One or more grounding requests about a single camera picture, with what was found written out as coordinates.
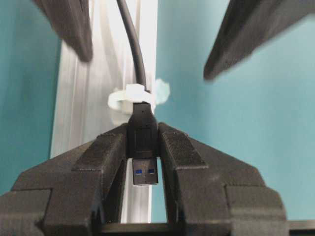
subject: blue background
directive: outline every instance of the blue background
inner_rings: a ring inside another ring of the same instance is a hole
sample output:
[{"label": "blue background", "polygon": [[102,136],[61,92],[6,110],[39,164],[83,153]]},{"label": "blue background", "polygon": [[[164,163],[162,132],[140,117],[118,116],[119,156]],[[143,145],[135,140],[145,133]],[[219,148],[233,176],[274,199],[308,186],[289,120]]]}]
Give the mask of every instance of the blue background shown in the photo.
[{"label": "blue background", "polygon": [[[258,167],[280,192],[289,219],[315,219],[315,18],[205,82],[203,66],[227,5],[159,0],[157,78],[171,94],[156,116]],[[162,204],[154,199],[154,221],[165,217]]]},{"label": "blue background", "polygon": [[49,158],[60,40],[30,0],[0,7],[0,194]]}]

